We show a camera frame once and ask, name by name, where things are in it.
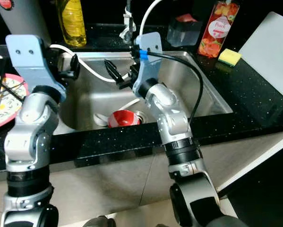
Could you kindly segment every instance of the black granite countertop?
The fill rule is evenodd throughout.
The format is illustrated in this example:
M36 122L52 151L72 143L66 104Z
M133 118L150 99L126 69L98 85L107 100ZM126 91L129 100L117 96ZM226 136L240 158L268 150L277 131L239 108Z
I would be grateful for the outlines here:
M122 43L114 30L103 34L106 36L102 38L92 36L90 46L74 51L128 50L129 46ZM165 42L163 48L171 50ZM192 130L200 145L283 131L283 96L243 59L231 68L216 59L197 54L193 58L233 110L233 113L195 117ZM10 64L6 72L15 73ZM0 171L5 169L4 138L13 125L14 121L11 121L0 128ZM150 155L153 153L152 148L158 146L161 146L161 140L156 123L74 132L53 136L51 163L74 160L76 167L88 166Z

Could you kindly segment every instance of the black wall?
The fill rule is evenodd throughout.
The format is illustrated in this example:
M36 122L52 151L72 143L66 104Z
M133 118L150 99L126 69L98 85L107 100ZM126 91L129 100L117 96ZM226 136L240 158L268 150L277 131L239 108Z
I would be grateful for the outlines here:
M137 25L140 25L143 14L151 2L152 0L132 0L133 17ZM164 0L152 11L146 24L167 26L170 17L191 13L194 18L204 21L204 29L214 2L214 0ZM283 15L283 0L239 0L239 2L240 11L225 43L228 48L235 47L237 50L268 12L275 11ZM40 3L52 40L61 41L54 0L41 0ZM94 23L123 24L122 14L126 0L81 0L81 4L86 29ZM8 33L9 30L0 16L0 43L4 43Z

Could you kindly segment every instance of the yellow bottle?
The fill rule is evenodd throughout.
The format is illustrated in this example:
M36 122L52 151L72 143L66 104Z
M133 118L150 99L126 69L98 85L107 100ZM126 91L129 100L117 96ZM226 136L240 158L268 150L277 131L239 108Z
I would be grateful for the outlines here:
M80 0L56 0L64 40L72 46L86 44L86 30Z

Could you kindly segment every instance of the yellow sponge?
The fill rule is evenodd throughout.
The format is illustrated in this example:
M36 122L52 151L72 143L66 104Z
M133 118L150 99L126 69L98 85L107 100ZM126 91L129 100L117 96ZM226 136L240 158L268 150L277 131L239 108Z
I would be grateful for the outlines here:
M219 56L218 60L222 61L230 66L235 66L242 54L232 51L230 49L225 49Z

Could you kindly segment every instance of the sink basin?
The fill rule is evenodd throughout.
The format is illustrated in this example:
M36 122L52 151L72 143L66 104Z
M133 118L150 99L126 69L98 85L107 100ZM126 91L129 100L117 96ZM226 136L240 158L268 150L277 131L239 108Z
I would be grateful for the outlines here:
M183 58L199 69L187 52L165 53ZM125 75L134 63L128 52L79 52L77 55L97 73L109 79L104 59L111 60L122 75ZM66 70L69 62L70 56L63 54L60 68ZM232 113L204 73L201 74L204 91L196 116ZM178 96L184 111L190 116L199 91L199 80L192 70L179 62L164 59L159 71L159 82L163 82ZM119 90L115 83L102 81L82 67L79 78L69 81L67 100L60 105L60 117L68 127L78 131L103 129L104 127L94 122L94 114L110 116L135 98L129 87ZM127 109L136 112L142 123L156 122L142 98Z

